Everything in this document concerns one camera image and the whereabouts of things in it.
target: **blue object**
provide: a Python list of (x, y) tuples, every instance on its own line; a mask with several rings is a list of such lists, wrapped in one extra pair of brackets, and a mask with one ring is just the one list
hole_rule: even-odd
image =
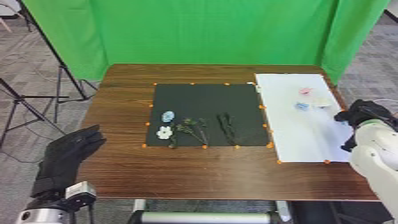
[(297, 108), (299, 110), (308, 111), (308, 109), (310, 109), (310, 105), (308, 105), (306, 103), (297, 103), (297, 104), (295, 104), (295, 108)]
[(162, 115), (162, 121), (166, 123), (169, 123), (174, 119), (174, 112), (173, 111), (166, 111), (164, 115)]

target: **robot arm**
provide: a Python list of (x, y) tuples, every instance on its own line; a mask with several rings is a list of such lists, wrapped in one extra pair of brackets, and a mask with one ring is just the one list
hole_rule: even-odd
[(16, 224), (66, 224), (70, 215), (96, 200), (87, 182), (75, 184), (82, 161), (105, 144), (100, 126), (93, 126), (57, 139), (47, 148), (32, 188), (32, 198)]
[(336, 115), (356, 134), (341, 148), (352, 152), (350, 165), (365, 176), (372, 190), (398, 220), (398, 119), (372, 101), (357, 100)]
[(361, 125), (356, 142), (350, 165), (398, 220), (398, 133), (381, 120)]

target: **pink object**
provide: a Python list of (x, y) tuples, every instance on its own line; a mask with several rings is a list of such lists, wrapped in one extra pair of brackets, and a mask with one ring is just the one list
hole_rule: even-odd
[(301, 89), (299, 93), (308, 96), (311, 91), (313, 91), (311, 88), (304, 88), (304, 89)]

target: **wooden table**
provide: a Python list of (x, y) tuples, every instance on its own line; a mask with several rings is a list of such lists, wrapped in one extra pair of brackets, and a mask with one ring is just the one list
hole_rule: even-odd
[(109, 142), (79, 177), (95, 184), (100, 198), (377, 200), (347, 163), (279, 165), (276, 150), (265, 147), (142, 148), (153, 83), (242, 84), (256, 81), (254, 73), (326, 74), (315, 66), (111, 67), (84, 122), (86, 127), (102, 125)]

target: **gray floor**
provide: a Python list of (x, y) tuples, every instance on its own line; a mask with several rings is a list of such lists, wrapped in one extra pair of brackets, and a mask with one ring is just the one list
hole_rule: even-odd
[[(7, 20), (15, 33), (0, 27), (0, 77), (25, 95), (52, 95), (55, 91), (57, 61), (39, 38), (38, 32), (29, 33), (22, 20)], [(63, 93), (79, 96), (64, 80)], [(340, 91), (347, 104), (357, 98), (398, 100), (398, 24), (382, 16), (365, 42), (357, 57), (347, 69), (340, 82)], [(384, 101), (384, 105), (398, 112), (398, 103)], [(0, 129), (4, 127), (11, 100), (0, 92)], [(38, 108), (45, 108), (47, 101), (32, 100)], [(91, 102), (63, 105), (61, 127), (73, 131), (80, 127)], [(23, 108), (18, 110), (16, 123), (32, 116)], [(27, 161), (43, 157), (45, 146), (59, 133), (36, 123), (29, 128), (11, 132), (4, 151)], [(13, 223), (18, 211), (29, 201), (29, 192), (38, 172), (38, 165), (18, 163), (0, 154), (0, 223)], [(100, 200), (96, 204), (98, 223), (125, 223), (132, 211), (132, 200)], [(151, 201), (150, 210), (162, 211), (235, 211), (260, 212), (272, 209), (274, 205), (263, 201)]]

